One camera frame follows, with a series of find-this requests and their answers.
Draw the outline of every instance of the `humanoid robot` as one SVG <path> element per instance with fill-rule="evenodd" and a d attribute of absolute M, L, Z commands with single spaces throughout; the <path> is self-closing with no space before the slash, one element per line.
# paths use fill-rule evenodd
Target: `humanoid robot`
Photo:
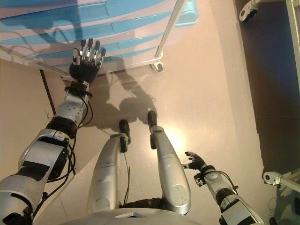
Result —
<path fill-rule="evenodd" d="M 57 114 L 20 157 L 18 172 L 0 181 L 1 225 L 31 225 L 43 202 L 54 193 L 44 192 L 46 183 L 63 178 L 67 181 L 75 163 L 74 145 L 71 147 L 70 142 L 84 126 L 82 122 L 87 115 L 84 110 L 88 110 L 88 100 L 92 97 L 89 83 L 95 79 L 104 56 L 105 49 L 100 48 L 98 41 L 93 47 L 92 39 L 87 46 L 83 40 L 73 50 L 70 75 L 76 81 L 65 88 L 67 94 Z M 221 225 L 263 224 L 259 215 L 237 194 L 230 179 L 232 185 L 223 180 L 223 172 L 206 165 L 192 152 L 186 152 L 192 162 L 181 164 L 164 129 L 157 125 L 154 111 L 148 112 L 148 124 L 151 148 L 157 150 L 162 197 L 120 203 L 120 155 L 127 151 L 131 141 L 128 122 L 121 120 L 120 132 L 110 137 L 97 160 L 90 185 L 88 215 L 64 225 L 198 225 L 185 216 L 191 206 L 191 191 L 184 169 L 199 170 L 195 181 L 198 186 L 206 184 L 209 188 L 221 210 Z M 67 161 L 68 172 L 61 176 Z"/>

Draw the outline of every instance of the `black cable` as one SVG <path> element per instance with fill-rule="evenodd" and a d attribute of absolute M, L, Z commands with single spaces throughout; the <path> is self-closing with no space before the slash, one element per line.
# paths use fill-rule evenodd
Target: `black cable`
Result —
<path fill-rule="evenodd" d="M 236 186 L 234 185 L 234 183 L 232 182 L 232 180 L 230 179 L 230 177 L 228 176 L 227 173 L 223 172 L 223 171 L 220 171 L 220 170 L 216 170 L 216 171 L 209 171 L 209 172 L 206 172 L 203 176 L 205 176 L 206 174 L 209 174 L 209 173 L 219 173 L 223 176 L 225 176 L 227 178 L 227 180 L 230 182 L 231 186 L 232 186 L 232 189 L 235 191 L 236 194 L 238 194 L 238 191 L 237 191 L 237 188 L 239 186 Z"/>
<path fill-rule="evenodd" d="M 67 169 L 67 174 L 66 174 L 65 180 L 54 191 L 52 191 L 49 195 L 47 195 L 45 198 L 42 199 L 42 201 L 37 205 L 37 208 L 36 208 L 36 210 L 33 213 L 33 218 L 36 216 L 36 214 L 38 213 L 38 211 L 41 209 L 43 203 L 48 198 L 50 198 L 55 192 L 57 192 L 62 186 L 64 186 L 64 184 L 67 182 L 67 180 L 69 178 L 70 171 L 71 171 L 71 160 L 69 160 L 69 163 L 68 163 L 68 169 Z"/>
<path fill-rule="evenodd" d="M 126 190 L 126 194 L 125 194 L 125 197 L 124 197 L 124 202 L 123 202 L 123 205 L 125 205 L 125 204 L 127 203 L 128 196 L 129 196 L 130 167 L 128 167 L 128 164 L 127 164 L 127 159 L 126 159 L 126 155 L 125 155 L 125 153 L 123 153 L 123 154 L 124 154 L 124 157 L 125 157 L 126 168 L 127 168 L 127 174 L 128 174 L 128 186 L 127 186 L 127 190 Z"/>
<path fill-rule="evenodd" d="M 82 122 L 85 120 L 86 116 L 88 115 L 88 112 L 89 112 L 89 108 L 88 108 L 88 105 L 86 104 L 85 100 L 80 97 L 80 99 L 83 101 L 83 103 L 85 104 L 85 107 L 86 107 L 86 112 L 85 112 L 85 115 L 83 117 L 83 119 L 80 121 L 80 123 L 78 124 L 78 127 L 77 129 L 81 128 L 80 125 L 82 124 Z"/>
<path fill-rule="evenodd" d="M 46 93 L 47 93 L 47 96 L 48 96 L 48 99 L 49 99 L 49 102 L 50 102 L 50 106 L 51 106 L 51 109 L 52 109 L 52 112 L 53 112 L 53 116 L 54 116 L 56 114 L 56 111 L 55 111 L 55 107 L 54 107 L 54 104 L 53 104 L 53 101 L 52 101 L 52 98 L 51 98 L 51 93 L 49 91 L 48 83 L 47 83 L 44 71 L 42 69 L 40 69 L 39 71 L 41 73 L 42 80 L 43 80 L 43 83 L 44 83 L 44 87 L 46 89 Z"/>
<path fill-rule="evenodd" d="M 76 164 L 76 156 L 75 156 L 75 153 L 74 153 L 75 145 L 76 145 L 76 136 L 74 137 L 73 146 L 71 147 L 71 145 L 69 144 L 69 148 L 71 149 L 71 155 L 73 155 L 73 163 L 71 162 L 71 166 L 73 168 L 75 168 L 75 164 Z M 59 181 L 61 179 L 64 179 L 66 176 L 67 176 L 67 173 L 65 175 L 63 175 L 62 177 L 59 177 L 59 178 L 56 178 L 56 179 L 53 179 L 53 180 L 48 180 L 47 183 L 52 183 L 52 182 Z"/>
<path fill-rule="evenodd" d="M 74 156 L 74 153 L 71 152 L 71 154 L 68 155 L 68 158 L 71 161 L 71 171 L 73 172 L 73 175 L 75 175 L 76 174 L 75 169 L 74 169 L 75 164 L 74 164 L 74 162 L 72 162 L 72 156 Z"/>
<path fill-rule="evenodd" d="M 94 112 L 93 112 L 92 106 L 90 105 L 90 102 L 88 102 L 88 104 L 89 104 L 89 107 L 90 107 L 90 113 L 91 113 L 90 119 L 89 119 L 89 121 L 87 121 L 85 124 L 82 124 L 80 127 L 78 127 L 78 129 L 79 129 L 79 128 L 82 128 L 82 127 L 84 127 L 84 126 L 86 126 L 86 125 L 88 125 L 88 124 L 92 121 L 92 119 L 93 119 L 93 117 L 94 117 Z"/>

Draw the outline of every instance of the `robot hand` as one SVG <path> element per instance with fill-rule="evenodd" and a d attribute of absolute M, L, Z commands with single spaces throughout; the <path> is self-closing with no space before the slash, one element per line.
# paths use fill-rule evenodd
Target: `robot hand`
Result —
<path fill-rule="evenodd" d="M 189 156 L 189 160 L 192 160 L 191 163 L 189 164 L 183 164 L 184 169 L 193 169 L 193 170 L 201 170 L 204 166 L 206 166 L 204 160 L 198 156 L 197 154 L 191 152 L 191 151 L 186 151 L 185 152 L 186 156 Z"/>
<path fill-rule="evenodd" d="M 200 171 L 194 176 L 194 179 L 200 187 L 206 184 L 212 197 L 220 207 L 222 215 L 219 222 L 221 225 L 263 224 L 262 219 L 254 209 L 237 195 L 236 187 L 226 173 L 215 170 L 211 165 L 206 165 L 204 160 L 193 152 L 187 151 L 185 154 L 192 162 L 182 165 L 183 168 Z M 232 187 L 223 180 L 221 174 L 227 177 Z"/>
<path fill-rule="evenodd" d="M 106 50 L 102 48 L 101 54 L 99 54 L 100 41 L 96 41 L 95 46 L 92 47 L 92 38 L 89 39 L 88 46 L 85 45 L 86 40 L 82 40 L 79 49 L 73 49 L 73 63 L 69 72 L 74 79 L 91 83 L 103 64 Z"/>

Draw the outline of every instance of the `wire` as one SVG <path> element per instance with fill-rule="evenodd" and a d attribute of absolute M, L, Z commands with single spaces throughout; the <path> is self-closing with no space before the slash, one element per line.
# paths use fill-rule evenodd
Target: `wire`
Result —
<path fill-rule="evenodd" d="M 127 174 L 128 174 L 128 186 L 127 186 L 127 190 L 126 190 L 126 194 L 125 194 L 124 202 L 123 202 L 123 205 L 125 205 L 125 204 L 127 203 L 128 196 L 129 196 L 130 166 L 128 167 L 126 155 L 125 155 L 125 153 L 123 153 L 123 154 L 124 154 L 124 157 L 125 157 L 126 168 L 127 168 Z"/>
<path fill-rule="evenodd" d="M 227 173 L 225 173 L 225 172 L 223 172 L 223 171 L 220 171 L 220 170 L 215 170 L 215 171 L 209 171 L 209 172 L 206 172 L 203 176 L 205 176 L 206 174 L 209 174 L 209 173 L 219 173 L 219 174 L 225 176 L 225 177 L 227 178 L 227 180 L 230 182 L 230 184 L 231 184 L 233 190 L 235 191 L 235 193 L 238 194 L 237 188 L 238 188 L 239 186 L 234 185 L 234 183 L 232 182 L 232 180 L 230 179 L 230 177 L 228 176 Z"/>
<path fill-rule="evenodd" d="M 57 192 L 62 186 L 64 186 L 64 184 L 67 182 L 68 178 L 69 178 L 69 174 L 70 174 L 70 170 L 71 169 L 71 160 L 69 160 L 68 163 L 68 168 L 67 168 L 67 174 L 66 174 L 66 178 L 65 180 L 61 183 L 61 185 L 59 185 L 54 191 L 52 191 L 49 195 L 46 195 L 46 197 L 42 199 L 42 201 L 37 205 L 36 210 L 33 213 L 33 218 L 36 216 L 37 212 L 41 209 L 43 203 L 50 198 L 55 192 Z"/>
<path fill-rule="evenodd" d="M 77 129 L 81 128 L 82 126 L 80 126 L 82 124 L 82 122 L 85 120 L 86 116 L 88 115 L 88 112 L 89 112 L 89 108 L 88 108 L 88 105 L 86 104 L 85 100 L 80 97 L 80 99 L 83 101 L 83 103 L 85 104 L 85 107 L 86 107 L 86 112 L 85 112 L 85 115 L 83 117 L 83 119 L 81 120 L 81 122 L 78 124 L 78 127 Z"/>
<path fill-rule="evenodd" d="M 80 129 L 80 128 L 86 126 L 86 125 L 88 125 L 88 124 L 92 121 L 92 119 L 93 119 L 93 117 L 94 117 L 94 112 L 93 112 L 92 106 L 90 105 L 90 102 L 88 102 L 88 104 L 89 104 L 89 107 L 90 107 L 90 113 L 91 113 L 90 119 L 89 119 L 89 121 L 87 121 L 85 124 L 82 124 L 81 126 L 79 126 L 78 129 Z"/>
<path fill-rule="evenodd" d="M 71 155 L 70 156 L 73 156 L 73 162 L 71 162 L 71 168 L 72 170 L 75 169 L 75 164 L 76 164 L 76 156 L 75 156 L 75 152 L 74 152 L 74 148 L 75 148 L 75 145 L 76 145 L 76 136 L 74 137 L 74 142 L 73 142 L 73 146 L 71 147 L 71 145 L 69 144 L 69 148 L 71 149 Z M 56 182 L 56 181 L 59 181 L 61 179 L 64 179 L 65 177 L 67 176 L 67 173 L 65 175 L 63 175 L 62 177 L 59 177 L 57 179 L 53 179 L 53 180 L 48 180 L 47 183 L 52 183 L 52 182 Z"/>

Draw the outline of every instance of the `silver robot leg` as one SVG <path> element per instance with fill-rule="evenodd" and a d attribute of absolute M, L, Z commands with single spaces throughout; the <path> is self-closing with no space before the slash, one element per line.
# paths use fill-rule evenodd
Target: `silver robot leg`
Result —
<path fill-rule="evenodd" d="M 157 149 L 162 198 L 168 210 L 185 215 L 191 205 L 191 191 L 181 162 L 164 129 L 157 126 L 157 116 L 154 111 L 148 113 L 148 124 L 151 132 L 151 148 Z"/>
<path fill-rule="evenodd" d="M 119 208 L 120 155 L 122 152 L 127 151 L 129 140 L 128 132 L 128 134 L 120 133 L 112 135 L 106 142 L 93 172 L 87 213 Z"/>

